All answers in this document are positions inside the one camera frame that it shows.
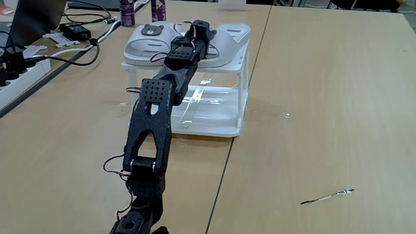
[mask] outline light wood surface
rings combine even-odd
[[[209,233],[415,233],[415,61],[400,14],[273,7]]]
[[[97,10],[79,10],[79,9],[68,9],[66,11],[67,14],[85,14],[85,13],[96,13],[96,14],[106,14],[105,12],[100,12]],[[113,16],[119,16],[120,13],[118,12],[111,12]],[[70,16],[71,19],[73,20],[77,20],[77,21],[92,21],[92,20],[96,20],[97,16]],[[67,23],[68,20],[63,17],[61,20],[61,23]],[[106,25],[104,22],[102,23],[95,23],[95,24],[91,24],[91,25],[85,25],[85,27],[91,31],[91,36],[92,38],[98,38],[99,36],[105,34],[111,27],[111,25]],[[72,48],[85,48],[87,46],[90,45],[89,42],[81,42],[79,45],[71,45],[69,47],[61,47],[61,48],[57,48],[56,47],[56,42],[54,42],[52,39],[50,38],[40,38],[37,41],[33,42],[32,45],[34,46],[46,46],[47,49],[41,50],[38,52],[39,55],[53,55],[54,53],[58,52],[58,51],[62,51],[65,49],[72,49]],[[59,58],[62,59],[66,59],[66,60],[70,60],[72,59],[73,56],[75,56],[76,54],[78,54],[77,52],[70,52],[70,53],[63,53],[61,55],[59,55]],[[51,63],[51,71],[49,71],[47,74],[45,74],[39,81],[41,81],[42,79],[45,79],[48,75],[50,75],[51,73],[55,72],[59,67],[61,67],[64,62],[61,62],[59,60],[50,60]]]
[[[250,53],[255,58],[269,9],[219,12],[215,3],[168,2],[167,11],[170,21],[200,18],[213,26],[246,22],[253,30]],[[137,20],[151,21],[149,6]],[[1,231],[110,231],[115,210],[124,208],[129,196],[124,182],[106,174],[102,164],[121,154],[127,138],[127,74],[120,64],[133,30],[115,31],[101,44],[95,64],[70,66],[0,119]],[[79,61],[90,60],[94,53]],[[160,225],[172,233],[205,232],[230,145],[230,138],[174,135]],[[155,154],[150,140],[139,153]],[[120,168],[121,160],[109,167]]]

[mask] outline wire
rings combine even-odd
[[[63,58],[58,58],[58,57],[53,57],[53,56],[45,56],[45,59],[47,58],[47,59],[59,60],[59,61],[67,62],[69,64],[76,65],[76,66],[88,66],[88,65],[93,64],[98,58],[98,54],[99,54],[99,45],[98,45],[98,43],[96,44],[96,47],[97,47],[97,53],[96,53],[95,57],[90,62],[87,62],[87,63],[84,63],[84,64],[81,64],[81,63],[78,63],[78,62],[72,62],[72,61],[69,61],[69,60],[66,60],[66,59],[63,59]]]
[[[0,33],[5,33],[5,34],[7,34],[7,35],[8,35],[8,37],[10,38],[10,44],[12,45],[13,50],[14,50],[14,42],[13,42],[13,37],[12,37],[12,35],[11,35],[9,32],[6,32],[6,31],[0,31]]]
[[[131,190],[130,190],[130,189],[129,189],[129,193],[130,193],[130,196],[131,196],[130,203],[129,203],[129,205],[128,205],[126,208],[121,209],[121,210],[119,210],[119,211],[116,211],[116,219],[117,219],[117,221],[120,221],[120,216],[119,216],[119,214],[121,214],[121,213],[123,213],[123,212],[126,212],[126,210],[130,209],[131,204],[133,204],[133,193],[131,192]]]
[[[103,36],[100,36],[99,38],[98,38],[98,43],[100,43],[100,42],[102,42],[104,39],[106,39],[106,37],[108,37],[109,36],[109,34],[114,30],[114,28],[115,28],[115,26],[117,25],[117,24],[119,24],[121,21],[120,20],[118,20],[118,21],[115,21],[112,25],[111,25],[111,27],[110,27],[110,29],[103,35]],[[61,54],[63,54],[63,53],[69,53],[69,52],[74,52],[74,51],[88,51],[88,50],[90,50],[91,48],[93,48],[93,45],[89,45],[89,46],[87,46],[87,47],[85,47],[85,48],[73,48],[73,49],[65,49],[65,50],[63,50],[63,51],[59,51],[59,52],[56,52],[56,53],[54,53],[53,55],[51,55],[52,57],[56,57],[56,56],[58,56],[58,55],[61,55]]]
[[[111,173],[118,174],[118,175],[120,176],[120,179],[121,179],[121,180],[123,180],[123,181],[127,181],[127,180],[125,180],[125,179],[123,178],[123,176],[130,176],[130,174],[124,174],[124,173],[123,173],[123,172],[124,172],[124,170],[121,170],[121,171],[114,171],[114,170],[108,170],[108,169],[105,167],[109,161],[111,161],[111,160],[113,160],[113,159],[116,159],[116,158],[119,158],[119,157],[124,157],[124,154],[119,155],[119,156],[114,156],[114,157],[111,157],[111,158],[107,159],[107,160],[104,162],[104,164],[103,164],[103,169],[104,169],[104,171],[105,171],[105,172],[111,172]],[[131,188],[130,188],[129,186],[127,186],[127,189],[128,189],[128,191],[129,191],[129,193],[130,193],[130,197],[131,197],[131,199],[130,199],[130,203],[129,203],[129,205],[128,205],[126,208],[123,208],[123,209],[121,209],[121,210],[116,211],[116,219],[117,219],[117,221],[120,221],[120,215],[119,215],[119,214],[122,214],[123,212],[126,212],[126,210],[130,209],[131,204],[133,204],[133,191],[131,190]]]
[[[164,56],[164,57],[160,57],[160,58],[156,58],[156,59],[155,59],[155,57],[156,57],[157,55],[166,55],[166,56]],[[156,54],[154,54],[154,56],[152,56],[152,57],[150,58],[150,62],[157,62],[157,61],[160,61],[160,60],[162,60],[162,59],[165,59],[167,56],[168,56],[168,53],[165,53],[165,52],[159,52],[159,53],[156,53]]]
[[[125,91],[126,91],[126,92],[129,92],[129,93],[139,94],[139,93],[140,93],[140,91],[141,91],[141,88],[139,88],[139,87],[127,87],[127,88],[125,89]]]
[[[150,0],[145,0],[144,2],[137,1],[135,2],[135,10],[140,6],[141,4],[148,4]]]
[[[107,159],[107,160],[104,162],[104,164],[103,164],[103,169],[104,169],[104,171],[105,171],[105,172],[115,173],[115,174],[119,175],[120,177],[122,177],[122,176],[130,176],[130,174],[125,174],[125,173],[123,173],[123,170],[119,172],[119,171],[114,171],[114,170],[108,170],[108,169],[105,167],[105,166],[107,165],[107,163],[109,163],[109,161],[111,161],[111,160],[113,160],[113,159],[116,159],[116,158],[119,158],[119,157],[124,157],[124,154],[119,155],[119,156],[114,156],[114,157],[111,157],[111,158]]]
[[[193,24],[193,22],[191,21],[184,21],[183,23],[190,23],[192,25],[192,27],[194,28],[194,37],[193,39],[190,41],[190,43],[192,44],[193,48],[194,48],[194,52],[195,52],[195,39],[196,39],[196,29],[195,29],[195,25]]]
[[[313,6],[305,3],[305,6],[313,7],[313,8],[326,8],[326,6]]]
[[[70,19],[69,16],[99,16],[99,17],[101,17],[102,19],[95,19],[94,20],[94,21],[97,21],[96,23],[102,22],[102,21],[108,19],[108,17],[106,17],[106,16],[103,16],[101,14],[93,14],[93,13],[88,13],[88,14],[65,14],[65,13],[63,13],[62,15],[65,16],[66,19],[68,19],[70,22],[73,22],[73,23],[83,23],[83,24],[91,23],[92,21],[88,21],[88,22],[85,22],[85,21],[75,21],[75,20]]]
[[[84,1],[78,1],[78,0],[69,0],[69,1],[76,2],[76,3],[83,3],[83,4],[91,5],[93,7],[98,7],[98,8],[101,8],[103,11],[105,11],[108,14],[108,16],[102,16],[100,14],[65,14],[65,13],[63,13],[63,16],[65,16],[70,22],[78,23],[78,25],[86,25],[86,24],[89,24],[89,23],[99,23],[101,21],[111,19],[111,13],[106,8],[104,8],[100,5],[93,4],[93,3],[87,3],[87,2],[84,2]],[[101,16],[102,19],[95,19],[95,20],[92,20],[92,21],[75,21],[75,20],[72,20],[68,17],[68,16],[88,16],[88,15]]]
[[[177,32],[179,35],[182,36],[182,34],[176,30],[176,25],[181,25],[181,24],[180,23],[174,23],[174,30],[175,30],[175,32]]]

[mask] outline power adapter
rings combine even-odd
[[[79,25],[79,23],[63,23],[59,25],[59,30],[70,40],[89,40],[91,31]]]

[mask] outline black cable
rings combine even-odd
[[[44,58],[45,59],[59,60],[59,61],[67,62],[69,64],[76,65],[76,66],[88,66],[88,65],[93,64],[98,58],[98,54],[99,54],[99,45],[98,45],[98,43],[95,46],[97,47],[97,53],[96,53],[95,57],[90,62],[87,62],[87,63],[84,63],[84,64],[81,64],[81,63],[78,63],[78,62],[72,62],[72,61],[69,61],[69,60],[66,60],[66,59],[63,59],[63,58],[52,57],[52,56],[44,56]]]
[[[14,42],[13,42],[13,37],[12,37],[12,35],[10,35],[10,33],[9,32],[6,32],[6,31],[0,31],[0,33],[5,33],[5,34],[7,34],[8,35],[8,37],[10,38],[10,44],[12,45],[12,47],[14,47]]]
[[[69,1],[76,2],[76,3],[83,3],[83,4],[91,5],[91,6],[94,6],[94,7],[98,7],[98,8],[103,9],[103,11],[105,11],[108,14],[108,16],[106,17],[106,16],[103,16],[103,15],[100,15],[100,14],[65,14],[65,13],[63,13],[63,16],[65,16],[69,21],[71,21],[73,23],[78,23],[79,25],[86,25],[86,24],[89,24],[89,23],[99,23],[99,22],[102,22],[104,20],[111,19],[111,13],[106,8],[104,8],[104,7],[100,6],[100,5],[93,4],[93,3],[87,3],[87,2],[84,2],[84,1],[78,1],[78,0],[69,0]],[[88,21],[88,22],[85,22],[85,21],[75,21],[75,20],[72,20],[72,19],[70,19],[68,17],[68,16],[71,16],[71,15],[72,16],[87,16],[87,15],[91,15],[91,16],[101,16],[102,19],[95,19],[95,20]]]
[[[62,15],[65,16],[68,21],[73,22],[73,23],[90,23],[91,21],[88,21],[88,22],[87,21],[76,21],[76,20],[72,20],[69,16],[99,16],[102,19],[95,19],[94,20],[94,21],[99,21],[99,22],[108,19],[106,16],[103,16],[101,14],[92,14],[92,13],[89,13],[89,14],[65,14],[65,13],[63,13]]]

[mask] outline laptop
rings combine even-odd
[[[0,22],[0,31],[10,33],[14,46],[28,46],[59,26],[66,0],[19,0],[13,22]],[[10,47],[10,38],[0,33],[0,46]]]

